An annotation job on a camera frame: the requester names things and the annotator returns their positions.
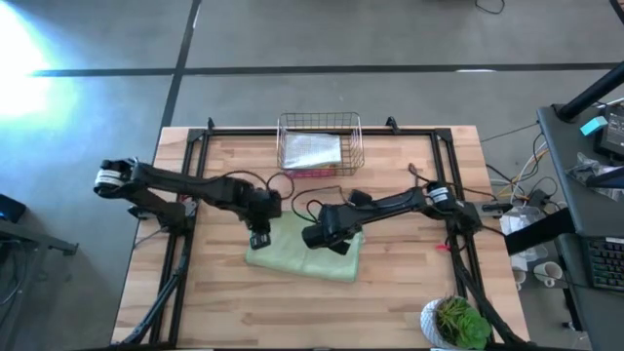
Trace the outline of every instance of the white pot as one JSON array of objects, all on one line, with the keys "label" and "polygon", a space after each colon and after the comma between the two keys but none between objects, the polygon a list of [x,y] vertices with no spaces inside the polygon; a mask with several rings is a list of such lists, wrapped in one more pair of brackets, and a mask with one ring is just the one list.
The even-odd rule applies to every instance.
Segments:
[{"label": "white pot", "polygon": [[446,342],[440,335],[438,328],[436,328],[436,308],[444,300],[444,298],[438,298],[425,305],[422,312],[420,312],[420,328],[427,340],[436,347],[448,350],[461,350],[461,348]]}]

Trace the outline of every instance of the black desk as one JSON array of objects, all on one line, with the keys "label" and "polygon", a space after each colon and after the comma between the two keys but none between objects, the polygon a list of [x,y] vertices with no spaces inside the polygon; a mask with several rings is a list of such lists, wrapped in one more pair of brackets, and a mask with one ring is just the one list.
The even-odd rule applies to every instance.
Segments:
[{"label": "black desk", "polygon": [[[624,235],[624,204],[616,203],[566,176],[566,169],[576,164],[577,152],[607,163],[604,156],[593,151],[593,138],[583,136],[579,128],[597,115],[589,108],[576,123],[557,118],[552,107],[537,111],[539,124],[546,136],[551,158],[569,208],[575,234],[560,235],[555,244],[568,281],[589,284],[580,247],[582,237],[621,237]],[[624,331],[624,294],[569,286],[574,307],[582,328],[589,334],[594,351],[622,350]]]}]

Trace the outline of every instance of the potted plant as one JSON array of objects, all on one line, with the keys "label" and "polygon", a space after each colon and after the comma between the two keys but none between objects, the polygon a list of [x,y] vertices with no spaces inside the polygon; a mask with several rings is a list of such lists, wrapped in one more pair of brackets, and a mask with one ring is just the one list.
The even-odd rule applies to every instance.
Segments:
[{"label": "potted plant", "polygon": [[437,347],[483,350],[491,334],[488,321],[463,297],[429,302],[420,314],[420,326]]}]

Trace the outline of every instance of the keyboard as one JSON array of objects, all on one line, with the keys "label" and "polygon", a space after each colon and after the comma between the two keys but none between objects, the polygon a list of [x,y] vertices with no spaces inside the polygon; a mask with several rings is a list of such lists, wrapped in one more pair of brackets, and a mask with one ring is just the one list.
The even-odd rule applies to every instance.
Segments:
[{"label": "keyboard", "polygon": [[624,292],[624,244],[585,239],[586,265],[595,288]]}]

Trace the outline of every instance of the desk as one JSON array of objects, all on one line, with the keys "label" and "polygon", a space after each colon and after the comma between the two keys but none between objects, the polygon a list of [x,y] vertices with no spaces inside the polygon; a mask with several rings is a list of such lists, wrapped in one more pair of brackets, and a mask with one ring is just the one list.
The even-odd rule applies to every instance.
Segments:
[{"label": "desk", "polygon": [[[573,124],[559,120],[552,107],[540,108],[537,115],[573,224],[572,235],[558,237],[555,244],[566,266],[566,278],[576,284],[588,285],[579,236],[621,237],[624,228],[624,204],[597,194],[566,175],[566,169],[576,164],[577,152],[604,164],[608,162],[605,156],[594,152],[593,138],[585,137],[579,131],[583,124],[597,115],[597,110],[588,108]],[[570,286],[569,289],[581,327],[589,334],[594,351],[620,350],[624,294],[576,286]]]},{"label": "desk", "polygon": [[[187,128],[163,130],[155,167],[179,172],[187,132]],[[490,191],[476,128],[452,127],[452,134],[463,184]],[[204,177],[248,170],[268,178],[278,171],[275,142],[274,136],[212,136]],[[435,177],[427,137],[365,136],[364,148],[366,163],[353,176],[298,178],[296,191],[340,184],[345,193],[358,188],[374,198],[391,195],[413,186],[414,179],[407,172],[409,162],[423,176]],[[288,181],[275,180],[271,186],[287,194]],[[173,194],[160,195],[167,200],[174,198]],[[340,201],[335,191],[313,195],[321,201]],[[473,201],[488,199],[466,195]],[[301,196],[295,205],[304,207],[309,199]],[[290,207],[291,201],[285,201],[283,209],[288,211]],[[488,224],[497,225],[496,220]],[[156,229],[155,221],[145,221],[137,236]],[[298,277],[247,266],[244,254],[249,233],[244,224],[232,213],[201,204],[177,346],[430,346],[420,331],[420,311],[430,300],[455,290],[450,256],[435,250],[446,237],[444,223],[422,214],[404,214],[365,226],[365,235],[356,283]],[[503,238],[484,231],[475,236],[475,241],[487,297],[514,332],[528,339]],[[134,251],[113,341],[127,336],[154,301],[166,243],[167,236],[162,234]],[[169,313],[166,309],[163,337],[169,330]]]}]

